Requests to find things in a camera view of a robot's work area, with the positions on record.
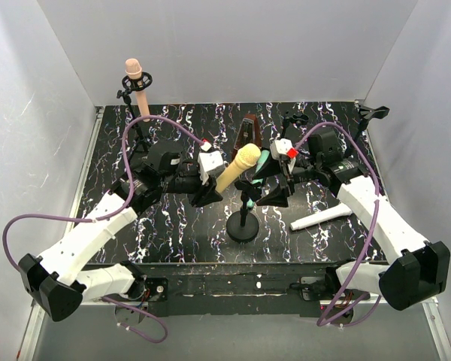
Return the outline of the teal microphone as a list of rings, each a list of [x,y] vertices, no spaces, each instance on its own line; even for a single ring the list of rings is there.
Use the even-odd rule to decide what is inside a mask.
[[[266,162],[266,160],[268,159],[270,155],[270,151],[267,149],[262,149],[261,152],[261,156],[258,159],[258,162],[256,163],[256,171],[259,171],[262,166],[264,165],[264,163]],[[264,183],[264,179],[263,178],[259,178],[258,180],[252,180],[252,185],[255,184],[261,184],[263,185]],[[249,199],[247,202],[247,207],[249,210],[252,210],[255,206],[255,202],[252,199]]]

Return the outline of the yellow microphone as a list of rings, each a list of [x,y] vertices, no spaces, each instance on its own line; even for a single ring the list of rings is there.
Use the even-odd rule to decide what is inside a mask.
[[[242,173],[255,166],[260,156],[261,150],[255,144],[249,143],[240,148],[232,162],[217,178],[216,191],[222,193]]]

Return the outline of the black round-base mic stand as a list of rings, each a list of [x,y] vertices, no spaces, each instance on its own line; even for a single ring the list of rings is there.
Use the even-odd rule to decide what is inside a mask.
[[[248,202],[251,200],[255,204],[262,197],[262,193],[248,180],[237,180],[234,185],[241,191],[242,206],[227,219],[226,233],[233,241],[246,244],[259,233],[259,221],[254,214],[250,213]]]

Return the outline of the small black tripod clip stand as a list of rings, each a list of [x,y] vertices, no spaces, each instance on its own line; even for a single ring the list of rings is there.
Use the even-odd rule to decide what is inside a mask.
[[[286,112],[286,114],[285,114],[285,116],[283,117],[283,120],[282,120],[282,130],[281,130],[281,133],[280,133],[280,137],[278,139],[286,138],[286,130],[291,125],[295,125],[297,127],[306,126],[308,120],[309,120],[309,116],[306,115],[306,114],[289,115],[289,113]]]

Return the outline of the pink microphone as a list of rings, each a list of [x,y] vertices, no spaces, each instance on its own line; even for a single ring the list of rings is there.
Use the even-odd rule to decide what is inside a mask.
[[[146,74],[139,61],[135,58],[127,59],[125,62],[126,76],[130,80],[132,90],[138,103],[142,117],[150,115],[149,105],[145,89],[150,85],[150,76]]]

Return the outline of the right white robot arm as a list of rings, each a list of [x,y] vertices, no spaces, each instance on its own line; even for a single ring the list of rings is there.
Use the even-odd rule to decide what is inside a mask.
[[[288,207],[296,184],[318,181],[338,199],[333,208],[306,217],[312,226],[336,217],[356,215],[379,244],[385,265],[341,261],[325,272],[324,281],[308,288],[314,296],[334,296],[345,290],[375,293],[398,311],[442,293],[446,288],[450,251],[431,243],[410,226],[381,195],[373,172],[346,156],[333,129],[321,127],[307,138],[309,156],[300,161],[289,139],[273,141],[256,178],[276,175],[277,187],[258,200],[258,205]]]

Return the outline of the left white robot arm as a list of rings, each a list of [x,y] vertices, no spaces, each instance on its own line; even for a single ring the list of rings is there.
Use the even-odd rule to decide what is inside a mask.
[[[120,176],[93,211],[90,222],[78,223],[39,256],[26,254],[18,263],[27,293],[55,322],[73,314],[80,304],[120,294],[140,299],[147,291],[146,276],[129,261],[84,270],[91,257],[117,233],[138,219],[165,193],[186,194],[194,207],[222,200],[215,190],[224,169],[218,150],[185,159],[173,141],[152,145],[132,162],[131,174]]]

